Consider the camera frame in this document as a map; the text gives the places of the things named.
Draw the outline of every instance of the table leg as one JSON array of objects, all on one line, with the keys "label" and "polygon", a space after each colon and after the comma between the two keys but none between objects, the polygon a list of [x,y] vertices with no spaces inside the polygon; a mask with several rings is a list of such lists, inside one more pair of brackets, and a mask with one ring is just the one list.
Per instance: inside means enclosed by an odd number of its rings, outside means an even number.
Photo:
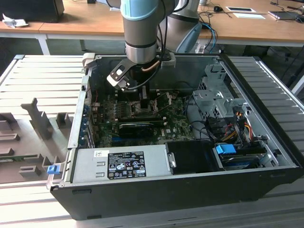
[{"label": "table leg", "polygon": [[42,53],[44,55],[50,55],[47,44],[47,36],[45,34],[39,34],[37,35],[36,39],[39,41]]},{"label": "table leg", "polygon": [[303,87],[304,87],[304,75],[301,77],[301,79],[298,81],[298,83],[294,86],[294,88],[292,89],[291,92],[293,92],[294,95],[297,96],[301,92]]},{"label": "table leg", "polygon": [[86,51],[86,44],[83,39],[80,40],[80,47],[82,51]]}]

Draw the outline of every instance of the desk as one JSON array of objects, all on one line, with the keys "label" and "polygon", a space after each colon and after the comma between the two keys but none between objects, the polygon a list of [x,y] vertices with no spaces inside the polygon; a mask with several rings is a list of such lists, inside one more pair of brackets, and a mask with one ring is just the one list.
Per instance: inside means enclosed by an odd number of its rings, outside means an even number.
[{"label": "desk", "polygon": [[[87,4],[86,1],[63,0],[65,13],[59,23],[30,23],[29,27],[10,29],[0,25],[0,37],[36,38],[43,54],[49,55],[47,39],[124,40],[123,20],[120,12],[109,11],[103,4]],[[267,13],[280,8],[269,0],[213,0],[225,7],[250,7],[257,13]],[[282,6],[301,6],[300,3],[281,1]],[[203,10],[213,11],[213,5]],[[213,14],[212,27],[218,32],[219,44],[264,45],[300,47],[304,44],[304,25],[295,21],[276,21],[270,15],[266,19],[238,19],[233,14]],[[202,31],[199,39],[210,39],[210,32]]]},{"label": "desk", "polygon": [[[212,27],[218,33],[217,43],[219,44],[290,47],[301,47],[304,44],[303,24],[296,21],[276,21],[273,16],[264,15],[268,11],[281,11],[279,7],[271,5],[269,0],[213,0],[212,2],[219,3],[225,12],[230,12],[229,15],[232,17],[230,18],[225,13],[214,13],[210,18]],[[291,1],[280,1],[279,3],[285,10],[289,10],[287,6],[301,6],[301,3]],[[256,13],[263,14],[265,19],[237,18],[226,6],[252,8]],[[199,6],[199,11],[213,12],[213,8],[212,4],[206,7]],[[202,18],[208,22],[208,17],[202,16]],[[199,38],[210,39],[210,36],[206,37],[202,32]]]}]

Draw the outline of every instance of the blue plastic tab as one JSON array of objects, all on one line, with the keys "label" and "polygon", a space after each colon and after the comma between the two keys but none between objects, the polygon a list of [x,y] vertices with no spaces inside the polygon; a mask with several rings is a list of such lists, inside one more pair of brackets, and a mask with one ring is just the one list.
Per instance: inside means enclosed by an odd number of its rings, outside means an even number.
[{"label": "blue plastic tab", "polygon": [[236,149],[232,144],[220,144],[215,149],[218,154],[236,153]]},{"label": "blue plastic tab", "polygon": [[122,0],[120,12],[128,20],[142,20],[156,11],[158,0]]},{"label": "blue plastic tab", "polygon": [[60,165],[50,165],[47,168],[47,173],[50,174],[60,174]]}]

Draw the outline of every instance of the black box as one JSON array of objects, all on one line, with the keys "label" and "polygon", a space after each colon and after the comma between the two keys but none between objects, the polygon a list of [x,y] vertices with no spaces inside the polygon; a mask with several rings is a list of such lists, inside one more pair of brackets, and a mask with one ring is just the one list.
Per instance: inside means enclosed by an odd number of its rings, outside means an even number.
[{"label": "black box", "polygon": [[62,0],[0,0],[0,13],[13,19],[56,23],[64,11]]}]

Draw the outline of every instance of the black plastic cover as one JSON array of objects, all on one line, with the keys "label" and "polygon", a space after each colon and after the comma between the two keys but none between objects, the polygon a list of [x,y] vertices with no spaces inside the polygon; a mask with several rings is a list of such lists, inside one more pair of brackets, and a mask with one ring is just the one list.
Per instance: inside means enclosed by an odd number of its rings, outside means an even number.
[{"label": "black plastic cover", "polygon": [[212,148],[207,140],[167,142],[167,153],[174,154],[176,162],[173,174],[220,171]]}]

